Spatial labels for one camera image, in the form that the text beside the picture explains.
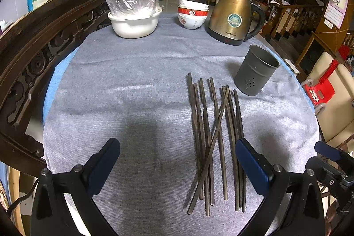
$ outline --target gold kettle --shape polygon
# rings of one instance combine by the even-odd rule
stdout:
[[[260,17],[254,30],[248,32],[253,12]],[[238,46],[260,32],[265,19],[262,8],[250,0],[219,0],[211,14],[207,31],[221,42]]]

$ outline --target gray tablecloth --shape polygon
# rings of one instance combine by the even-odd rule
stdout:
[[[66,69],[45,123],[48,167],[54,173],[69,171],[115,137],[121,155],[94,200],[119,235],[237,235],[262,197],[248,181],[246,213],[235,212],[225,120],[229,200],[223,200],[216,146],[211,216],[205,216],[201,200],[187,215],[196,163],[186,76],[191,72],[194,82],[205,80],[212,127],[214,106],[206,80],[212,76],[216,88],[229,84],[235,89],[233,76],[250,44],[262,46],[256,39],[241,46],[221,43],[204,26],[183,28],[175,15],[162,15],[155,32],[140,39],[122,39],[111,26],[90,34]],[[247,140],[270,163],[302,173],[315,155],[319,131],[295,77],[281,66],[261,93],[239,92],[239,98]]]

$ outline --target white container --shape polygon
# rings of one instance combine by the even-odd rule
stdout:
[[[123,38],[139,38],[152,33],[157,27],[159,15],[162,10],[156,12],[153,16],[144,19],[121,19],[108,14],[108,18],[112,22],[114,32]]]
[[[201,27],[206,19],[206,16],[192,16],[182,13],[178,14],[179,22],[187,29],[197,29]]]
[[[179,0],[179,5],[184,8],[196,9],[196,10],[207,10],[209,6],[204,3],[190,1],[190,0]]]

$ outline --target gray cup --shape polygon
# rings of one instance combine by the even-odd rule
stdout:
[[[245,95],[255,96],[278,67],[279,62],[270,52],[252,44],[235,76],[235,84]]]

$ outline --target chopstick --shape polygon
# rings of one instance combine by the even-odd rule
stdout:
[[[189,72],[187,77],[187,83],[190,93],[190,105],[192,107],[192,129],[194,134],[194,142],[195,142],[195,151],[196,151],[196,160],[197,160],[197,172],[198,172],[198,179],[201,176],[201,156],[200,156],[200,141],[199,141],[199,131],[198,131],[198,120],[197,120],[197,113],[195,110],[195,93],[194,93],[194,86],[192,80],[192,74]],[[200,192],[199,199],[203,200],[203,191]]]
[[[232,123],[233,123],[233,126],[234,126],[234,134],[235,134],[235,142],[234,142],[234,145],[236,145],[236,141],[239,140],[239,129],[237,127],[237,121],[236,121],[236,116],[235,116],[235,110],[234,110],[234,105],[233,105],[233,102],[232,102],[232,95],[230,94],[229,95],[229,103],[230,103],[230,113],[231,113],[231,118],[232,118]],[[237,167],[238,167],[238,182],[239,182],[239,208],[242,207],[242,172],[241,172],[241,165],[238,161],[238,159],[236,158],[236,161],[237,161]]]
[[[213,78],[210,77],[209,80],[210,80],[211,93],[212,93],[213,101],[214,101],[214,117],[215,117],[215,121],[217,121],[218,117],[219,117],[218,99],[216,98],[216,92],[215,92]],[[218,144],[219,144],[219,152],[220,152],[222,187],[223,187],[223,192],[224,192],[224,200],[227,200],[228,196],[227,196],[226,164],[225,164],[224,142],[222,139],[222,130],[221,129],[219,130],[219,134],[218,134]]]
[[[191,201],[191,203],[189,205],[189,208],[187,210],[187,213],[189,215],[193,213],[195,204],[197,203],[197,200],[198,200],[199,191],[202,189],[203,182],[204,182],[204,180],[206,179],[206,177],[208,175],[208,167],[210,166],[210,163],[211,163],[211,158],[212,158],[212,155],[213,155],[216,138],[217,138],[217,135],[219,134],[219,130],[220,130],[220,127],[221,127],[221,120],[222,120],[222,116],[224,114],[225,106],[226,106],[226,103],[227,103],[226,99],[227,99],[227,97],[229,95],[229,92],[230,92],[230,90],[226,89],[226,93],[225,93],[225,96],[224,96],[224,101],[223,101],[223,103],[221,105],[221,108],[220,108],[220,115],[219,115],[219,118],[218,118],[218,121],[217,121],[217,124],[216,124],[216,127],[215,127],[213,138],[211,140],[211,145],[210,145],[210,148],[209,148],[209,151],[208,151],[208,156],[207,156],[205,164],[203,166],[203,170],[202,170],[202,174],[201,174],[201,177],[200,177],[200,181],[199,181],[199,183],[197,185],[197,188],[196,188],[196,190],[194,192],[192,201]]]
[[[209,146],[211,143],[211,136],[210,136],[210,127],[209,127],[209,118],[208,118],[208,108],[206,106],[206,97],[204,91],[204,84],[203,79],[200,79],[200,99],[203,103],[203,121],[204,121],[204,132],[206,136],[206,150],[209,150]],[[211,160],[210,167],[209,167],[209,185],[210,185],[210,205],[215,204],[215,195],[214,195],[214,166],[213,166],[213,159]]]
[[[223,86],[222,92],[225,93],[226,88]],[[231,118],[231,111],[230,111],[230,97],[224,99],[226,101],[226,121],[229,126],[230,131],[230,146],[231,146],[231,157],[232,157],[232,168],[234,172],[234,187],[235,187],[235,210],[238,211],[240,209],[240,183],[239,183],[239,171],[238,171],[238,163],[235,153],[235,130]]]
[[[241,117],[241,110],[240,110],[240,103],[239,103],[239,98],[237,95],[236,89],[234,90],[234,98],[235,98],[235,105],[236,105],[236,121],[237,121],[237,127],[238,127],[238,139],[244,138],[244,131],[243,131],[243,125],[242,125],[242,117]],[[241,173],[242,173],[242,212],[246,211],[246,187],[247,187],[247,176],[241,167]]]
[[[201,139],[201,165],[203,166],[205,163],[205,134],[204,134],[204,128],[203,128],[203,120],[201,116],[201,110],[200,110],[200,103],[199,103],[199,95],[198,95],[198,86],[195,83],[194,84],[194,93],[195,93],[195,100],[196,100],[196,106],[197,106],[197,117],[198,117],[198,124],[199,124],[199,133],[200,133],[200,139]],[[202,176],[204,174],[204,170],[206,169],[207,171],[209,170],[209,165],[204,165],[202,169]],[[208,177],[204,178],[201,177],[200,180],[204,181],[204,198],[205,198],[205,215],[210,216],[210,194],[209,194],[209,179]]]

